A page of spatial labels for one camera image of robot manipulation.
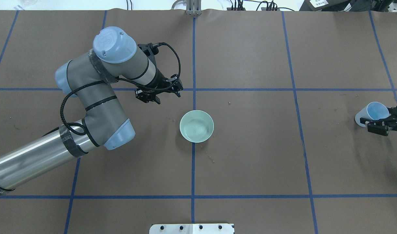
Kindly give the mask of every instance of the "cup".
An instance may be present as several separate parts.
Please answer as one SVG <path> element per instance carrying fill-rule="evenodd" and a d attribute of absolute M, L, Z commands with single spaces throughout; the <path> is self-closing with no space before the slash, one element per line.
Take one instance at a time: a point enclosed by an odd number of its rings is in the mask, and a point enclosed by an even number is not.
<path fill-rule="evenodd" d="M 360 123 L 360 118 L 365 118 L 368 120 L 379 120 L 387 118 L 389 116 L 389 111 L 385 107 L 385 105 L 380 102 L 371 102 L 356 114 L 354 120 L 359 126 L 366 127 L 365 124 Z"/>
<path fill-rule="evenodd" d="M 213 119 L 202 110 L 187 112 L 179 122 L 179 131 L 182 136 L 194 143 L 200 143 L 210 138 L 213 130 Z"/>

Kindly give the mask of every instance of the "light blue joint cap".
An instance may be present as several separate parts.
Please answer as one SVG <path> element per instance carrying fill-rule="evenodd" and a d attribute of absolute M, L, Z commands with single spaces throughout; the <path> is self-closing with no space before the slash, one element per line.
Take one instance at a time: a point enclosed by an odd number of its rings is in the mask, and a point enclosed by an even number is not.
<path fill-rule="evenodd" d="M 108 150 L 114 150 L 127 142 L 130 142 L 135 137 L 135 130 L 129 119 L 127 119 L 115 133 L 106 141 L 104 146 Z"/>
<path fill-rule="evenodd" d="M 135 40 L 115 26 L 102 29 L 93 41 L 93 50 L 96 55 L 108 63 L 129 60 L 136 53 L 137 48 Z"/>
<path fill-rule="evenodd" d="M 71 93 L 71 88 L 70 85 L 68 84 L 67 80 L 67 68 L 68 64 L 72 60 L 66 62 L 64 65 L 62 65 L 60 68 L 55 71 L 55 83 L 57 83 L 57 86 L 65 93 L 69 94 Z"/>

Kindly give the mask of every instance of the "white label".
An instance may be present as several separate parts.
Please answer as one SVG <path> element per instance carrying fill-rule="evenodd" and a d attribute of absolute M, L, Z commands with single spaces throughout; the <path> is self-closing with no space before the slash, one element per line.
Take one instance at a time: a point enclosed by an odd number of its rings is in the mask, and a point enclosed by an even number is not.
<path fill-rule="evenodd" d="M 328 2 L 326 0 L 310 0 L 310 3 L 312 4 L 312 6 L 314 6 L 315 8 L 317 7 L 321 7 L 321 6 L 325 6 L 328 4 Z"/>

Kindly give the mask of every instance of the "black cable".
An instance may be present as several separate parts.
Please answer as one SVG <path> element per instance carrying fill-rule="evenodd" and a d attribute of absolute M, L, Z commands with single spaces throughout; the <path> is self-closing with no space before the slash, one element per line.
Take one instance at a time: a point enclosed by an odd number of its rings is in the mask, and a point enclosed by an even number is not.
<path fill-rule="evenodd" d="M 276 8 L 273 8 L 272 10 L 276 10 L 276 9 L 290 9 L 290 8 L 287 8 L 287 7 L 276 7 Z"/>
<path fill-rule="evenodd" d="M 126 9 L 129 10 L 129 3 L 126 0 Z M 130 0 L 130 9 L 133 10 L 133 3 L 132 0 Z"/>
<path fill-rule="evenodd" d="M 266 8 L 268 8 L 268 2 L 267 1 L 262 1 L 262 2 L 258 2 L 259 3 L 259 5 L 258 5 L 258 7 L 256 8 L 256 11 L 259 9 L 259 7 L 260 7 L 260 5 L 262 4 L 262 3 L 266 3 Z"/>
<path fill-rule="evenodd" d="M 50 133 L 53 133 L 53 132 L 57 131 L 58 129 L 60 129 L 60 127 L 56 127 L 56 128 L 54 128 L 54 129 L 52 129 L 51 131 L 47 132 L 44 136 L 46 136 L 46 135 L 48 135 L 48 134 L 50 134 Z"/>
<path fill-rule="evenodd" d="M 242 0 L 242 1 L 239 0 L 239 3 L 240 3 L 240 8 L 239 8 L 239 10 L 244 10 L 244 9 L 243 9 L 243 0 Z"/>
<path fill-rule="evenodd" d="M 64 107 L 65 107 L 65 105 L 66 105 L 67 100 L 68 100 L 73 94 L 75 94 L 76 92 L 78 92 L 78 91 L 80 91 L 80 90 L 82 90 L 82 89 L 85 89 L 85 88 L 90 87 L 90 86 L 93 86 L 93 85 L 102 84 L 102 83 L 104 83 L 104 81 L 103 81 L 103 80 L 99 80 L 99 81 L 96 81 L 96 82 L 93 82 L 93 83 L 90 83 L 90 84 L 85 84 L 85 85 L 83 85 L 83 86 L 81 86 L 81 87 L 79 87 L 79 88 L 77 88 L 77 89 L 71 91 L 69 94 L 67 94 L 67 95 L 65 96 L 65 98 L 64 98 L 64 100 L 63 100 L 63 102 L 61 103 L 61 106 L 60 106 L 60 118 L 61 118 L 61 121 L 63 122 L 64 126 L 66 126 L 66 128 L 67 128 L 70 132 L 72 132 L 72 133 L 74 133 L 74 134 L 76 134 L 76 135 L 79 135 L 79 136 L 84 136 L 84 135 L 87 134 L 87 129 L 85 128 L 85 126 L 83 126 L 82 124 L 79 124 L 79 123 L 67 123 L 67 121 L 66 121 L 66 119 L 65 119 L 65 117 L 64 117 Z M 80 128 L 83 129 L 83 132 L 77 132 L 77 131 L 74 130 L 71 126 L 79 126 Z"/>

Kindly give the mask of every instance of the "light green bowl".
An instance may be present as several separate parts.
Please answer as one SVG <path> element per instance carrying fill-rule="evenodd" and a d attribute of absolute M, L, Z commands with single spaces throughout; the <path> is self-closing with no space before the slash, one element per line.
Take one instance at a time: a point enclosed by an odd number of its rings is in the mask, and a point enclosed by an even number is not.
<path fill-rule="evenodd" d="M 179 130 L 188 141 L 200 143 L 213 134 L 214 122 L 209 114 L 202 110 L 187 112 L 179 122 Z"/>

